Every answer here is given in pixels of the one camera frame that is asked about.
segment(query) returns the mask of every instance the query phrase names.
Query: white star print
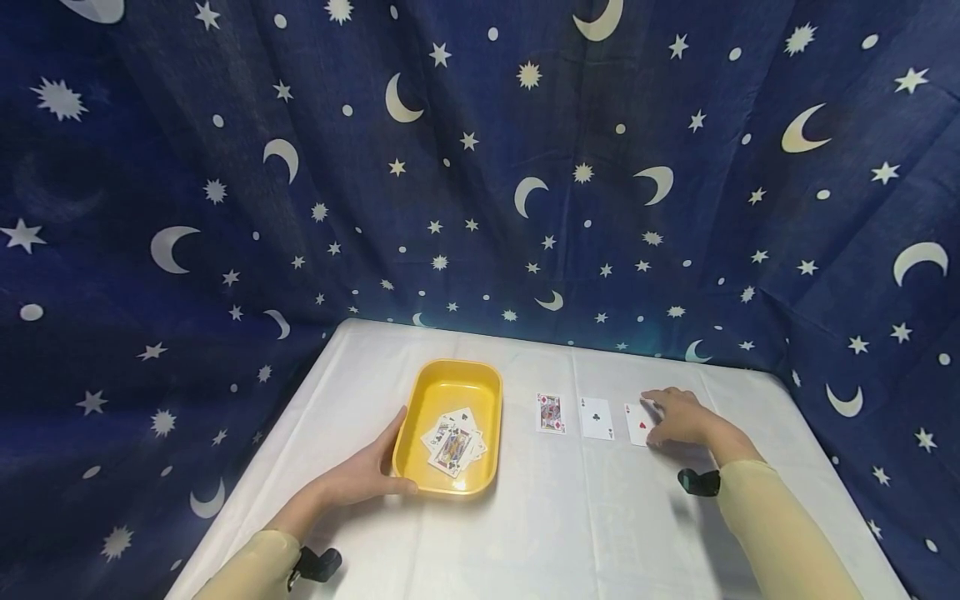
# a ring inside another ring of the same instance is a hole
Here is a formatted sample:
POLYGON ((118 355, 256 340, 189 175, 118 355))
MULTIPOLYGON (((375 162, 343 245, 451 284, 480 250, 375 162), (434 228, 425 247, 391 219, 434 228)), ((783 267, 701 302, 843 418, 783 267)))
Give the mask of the white star print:
POLYGON ((406 172, 407 172, 407 170, 403 168, 403 165, 405 165, 406 163, 405 163, 405 162, 400 162, 400 159, 399 159, 399 158, 394 158, 394 161, 393 161, 393 162, 388 162, 387 164, 390 165, 390 174, 391 174, 391 175, 396 175, 397 177, 400 177, 400 173, 406 173, 406 172))
POLYGON ((877 467, 876 465, 874 465, 874 477, 876 477, 876 480, 880 482, 881 486, 886 486, 888 488, 890 487, 890 477, 883 472, 882 468, 877 467))
POLYGON ((814 262, 816 262, 816 261, 815 261, 815 260, 811 260, 811 261, 807 262, 807 261, 805 261, 805 260, 801 260, 801 261, 800 261, 800 265, 797 267, 797 269, 800 270, 800 274, 801 274, 801 275, 810 275, 810 276, 812 276, 814 271, 817 271, 818 269, 820 269, 820 267, 818 267, 817 265, 813 264, 814 262))
POLYGON ((166 352, 168 349, 169 348, 163 347, 163 342, 160 342, 156 346, 146 346, 146 349, 143 350, 143 353, 137 354, 136 357, 139 358, 141 362, 151 358, 159 358, 160 354, 166 352))
POLYGON ((219 17, 220 14, 210 9, 209 0, 207 0, 203 6, 200 6, 200 4, 196 2, 194 4, 197 6, 197 14, 195 14, 193 18, 203 21, 207 31, 210 31, 210 27, 220 29, 220 26, 217 25, 217 17, 219 17))
POLYGON ((928 432, 926 429, 923 429, 922 427, 920 428, 920 431, 918 431, 913 435, 915 438, 917 438, 917 440, 919 440, 917 445, 923 448, 924 450, 926 450, 927 454, 930 454, 930 448, 938 447, 933 442, 933 434, 928 432))
POLYGON ((46 244, 46 242, 41 240, 37 235, 41 229, 43 229, 42 226, 28 228, 27 224, 23 222, 23 219, 17 219, 15 228, 0 228, 0 231, 10 236, 10 241, 7 242, 7 248, 22 246, 23 250, 27 251, 27 254, 33 254, 33 244, 46 244))
POLYGON ((869 345, 870 342, 864 342, 860 336, 856 336, 855 338, 850 338, 850 345, 847 346, 847 348, 852 349, 854 354, 859 354, 860 352, 867 352, 867 346, 869 345))
POLYGON ((874 178, 871 179, 870 181, 882 181, 883 184, 886 185, 887 181, 889 181, 890 179, 900 178, 900 176, 897 175, 897 169, 899 168, 900 166, 898 164, 895 164, 894 166, 891 167, 890 163, 884 160, 883 166, 881 166, 879 169, 871 169, 871 171, 874 172, 874 178))
POLYGON ((283 80, 277 80, 274 89, 276 90, 276 97, 283 102, 289 103, 294 99, 294 95, 290 93, 290 86, 284 85, 283 80))
POLYGON ((446 51, 446 44, 433 44, 433 52, 428 54, 430 58, 433 59, 433 66, 438 67, 441 64, 446 67, 446 60, 452 57, 453 55, 446 51))
POLYGON ((912 94, 917 89, 917 85, 929 84, 930 82, 924 78, 924 75, 926 75, 926 72, 929 70, 930 69, 924 69, 920 73, 917 73, 913 70, 913 67, 910 67, 907 69, 906 75, 894 79, 895 82, 900 84, 897 86, 897 89, 894 90, 894 93, 905 89, 906 93, 912 94))
POLYGON ((97 392, 96 394, 91 394, 90 392, 84 392, 84 401, 77 402, 75 406, 82 406, 84 408, 84 417, 86 417, 90 413, 100 413, 101 415, 103 415, 104 409, 101 407, 107 402, 109 402, 109 400, 104 400, 103 398, 101 398, 103 393, 104 393, 103 390, 101 390, 100 392, 97 392))
POLYGON ((673 43, 670 44, 669 46, 667 46, 667 48, 669 48, 670 51, 671 51, 671 53, 670 53, 670 59, 671 59, 671 60, 673 60, 673 59, 683 60, 683 59, 684 59, 684 50, 686 50, 687 48, 689 48, 689 46, 686 45, 686 34, 684 34, 683 37, 674 36, 674 41, 673 41, 673 43))
POLYGON ((460 140, 460 143, 464 145, 464 150, 472 150, 476 152, 476 149, 473 147, 479 144, 480 140, 474 138, 475 135, 476 133, 467 134, 467 132, 464 132, 464 138, 460 140))
POLYGON ((910 341, 910 334, 913 333, 913 329, 906 328, 906 322, 894 325, 894 332, 890 334, 890 337, 897 338, 897 343, 902 344, 903 342, 910 341))

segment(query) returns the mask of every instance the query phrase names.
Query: crescent moon print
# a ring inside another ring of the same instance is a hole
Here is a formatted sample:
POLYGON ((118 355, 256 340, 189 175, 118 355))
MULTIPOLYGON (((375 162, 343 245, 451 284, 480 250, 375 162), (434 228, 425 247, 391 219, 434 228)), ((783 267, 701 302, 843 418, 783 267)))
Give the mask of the crescent moon print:
POLYGON ((582 21, 573 15, 573 22, 590 41, 603 41, 610 37, 616 26, 620 24, 620 15, 623 14, 623 0, 610 0, 607 9, 603 11, 597 20, 592 22, 582 21))
POLYGON ((657 183, 657 193, 644 206, 658 204, 673 189, 673 169, 670 167, 650 167, 635 174, 634 177, 647 177, 657 183))
POLYGON ((947 266, 950 259, 944 247, 936 242, 921 242, 897 255, 897 260, 894 261, 894 279, 897 281, 897 285, 903 287, 903 276, 906 275, 906 272, 914 265, 922 262, 937 263, 944 270, 944 277, 947 276, 947 266))
POLYGON ((191 233, 200 233, 200 230, 178 225, 161 229, 156 233, 150 242, 150 256, 154 258, 154 262, 160 269, 174 275, 190 273, 174 260, 174 245, 184 235, 191 233))
POLYGON ((524 219, 530 218, 527 216, 527 194, 535 189, 549 190, 550 188, 546 186, 546 183, 544 183, 542 179, 528 177, 518 183, 516 190, 514 190, 514 206, 516 206, 516 212, 520 213, 520 216, 524 219))
POLYGON ((267 158, 271 156, 283 158, 283 161, 287 163, 287 169, 290 171, 290 180, 287 182, 293 183, 294 177, 297 176, 297 170, 300 168, 300 155, 297 154, 297 149, 294 148, 293 144, 280 138, 267 142, 267 145, 263 147, 263 162, 266 163, 267 158))
POLYGON ((399 81, 400 74, 397 73, 390 78, 390 82, 387 83, 387 93, 385 95, 385 101, 387 103, 387 112, 390 113, 390 116, 394 117, 394 120, 398 123, 413 123, 423 114, 422 110, 410 110, 400 102, 400 97, 396 93, 396 82, 399 81))
POLYGON ((784 152, 792 155, 799 154, 801 152, 809 152, 811 150, 820 148, 833 139, 832 137, 828 137, 827 139, 822 139, 819 141, 811 141, 804 137, 804 125, 806 125, 806 120, 809 119, 814 112, 820 110, 820 108, 823 108, 826 105, 827 103, 823 103, 815 107, 810 107, 801 112, 796 119, 790 122, 790 125, 787 126, 786 131, 783 132, 783 139, 780 141, 780 145, 782 146, 784 152))

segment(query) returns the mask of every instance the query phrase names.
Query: star print curtain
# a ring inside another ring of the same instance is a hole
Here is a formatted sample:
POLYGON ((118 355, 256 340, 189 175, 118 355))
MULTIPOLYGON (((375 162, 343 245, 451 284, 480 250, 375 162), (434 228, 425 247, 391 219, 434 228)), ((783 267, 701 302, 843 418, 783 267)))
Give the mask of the star print curtain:
POLYGON ((3 597, 162 595, 348 317, 774 372, 960 586, 947 0, 8 4, 3 597))

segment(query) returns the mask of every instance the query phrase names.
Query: moon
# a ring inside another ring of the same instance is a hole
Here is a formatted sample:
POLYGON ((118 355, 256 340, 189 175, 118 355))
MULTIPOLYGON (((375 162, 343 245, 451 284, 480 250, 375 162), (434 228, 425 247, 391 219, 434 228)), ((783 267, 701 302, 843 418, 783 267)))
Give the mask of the moon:
POLYGON ((806 125, 806 120, 809 119, 814 112, 820 110, 820 108, 826 106, 827 103, 819 104, 815 107, 810 107, 807 110, 804 110, 800 115, 790 122, 790 125, 787 126, 786 131, 783 132, 783 139, 780 141, 780 145, 783 148, 784 152, 790 153, 791 155, 799 154, 801 152, 809 152, 816 148, 820 148, 827 142, 829 142, 832 137, 827 139, 821 139, 819 141, 811 141, 804 137, 804 125, 806 125))
POLYGON ((174 244, 184 235, 191 233, 200 233, 200 230, 177 225, 175 227, 161 229, 156 233, 154 239, 150 242, 150 256, 154 258, 154 262, 160 269, 174 275, 190 273, 174 260, 174 244))
POLYGON ((400 74, 397 73, 390 78, 390 82, 387 84, 387 93, 385 96, 387 112, 389 112, 390 116, 394 117, 394 120, 398 123, 413 123, 420 118, 423 111, 410 110, 400 102, 400 97, 396 93, 396 82, 399 81, 399 79, 400 74))
POLYGON ((610 37, 616 26, 620 24, 620 15, 623 14, 623 0, 610 0, 607 9, 592 23, 581 21, 573 15, 573 23, 586 39, 603 41, 610 37))
POLYGON ((666 198, 666 195, 669 194, 673 188, 673 169, 670 167, 650 167, 649 169, 644 169, 636 173, 634 177, 648 177, 657 182, 657 193, 654 194, 650 202, 644 204, 644 206, 653 206, 659 203, 666 198))
POLYGON ((71 11, 88 21, 112 25, 123 18, 124 0, 60 0, 71 11))
POLYGON ((834 396, 830 384, 827 384, 827 397, 830 404, 833 405, 833 409, 847 418, 856 417, 860 413, 860 409, 863 408, 863 390, 860 389, 860 386, 856 386, 856 396, 845 401, 834 396))
POLYGON ((293 183, 294 177, 297 176, 297 170, 300 168, 300 155, 297 154, 297 149, 287 140, 277 138, 267 142, 267 145, 263 147, 263 162, 266 163, 267 158, 274 155, 283 158, 287 163, 287 169, 290 170, 288 183, 293 183))
POLYGON ((564 297, 558 294, 556 290, 553 290, 553 301, 543 302, 543 301, 537 300, 536 298, 534 298, 534 300, 536 300, 537 304, 539 304, 543 308, 546 308, 547 310, 552 310, 554 312, 564 307, 564 297))
POLYGON ((697 356, 697 347, 700 346, 701 342, 703 342, 703 340, 697 340, 686 347, 686 354, 684 355, 686 362, 706 363, 709 359, 713 358, 712 356, 697 356))
POLYGON ((535 189, 545 189, 549 191, 550 188, 547 187, 546 183, 540 178, 526 177, 516 185, 516 190, 514 190, 514 206, 516 206, 516 212, 520 213, 520 216, 524 219, 530 218, 527 216, 527 194, 535 189))
POLYGON ((270 309, 263 311, 263 314, 270 315, 274 318, 276 324, 280 325, 280 337, 277 338, 278 340, 282 340, 290 335, 290 324, 287 323, 287 320, 283 318, 283 315, 280 314, 280 311, 270 309))
POLYGON ((921 242, 914 244, 897 255, 894 261, 894 279, 897 285, 903 287, 903 276, 911 267, 922 262, 935 262, 944 270, 944 277, 947 276, 947 265, 950 259, 947 257, 947 251, 936 242, 921 242))
POLYGON ((200 518, 212 518, 224 508, 224 500, 227 498, 227 491, 224 489, 224 480, 221 477, 220 487, 217 488, 217 494, 209 502, 201 502, 197 496, 190 493, 190 510, 200 518))

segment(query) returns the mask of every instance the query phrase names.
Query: beige sleeve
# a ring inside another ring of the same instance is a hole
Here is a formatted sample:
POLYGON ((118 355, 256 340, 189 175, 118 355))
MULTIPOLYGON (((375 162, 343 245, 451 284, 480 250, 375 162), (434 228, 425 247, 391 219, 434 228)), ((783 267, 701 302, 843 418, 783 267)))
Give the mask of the beige sleeve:
POLYGON ((724 465, 717 499, 765 600, 862 600, 827 537, 772 467, 724 465))
POLYGON ((259 531, 201 588, 194 600, 281 600, 300 558, 289 534, 259 531))

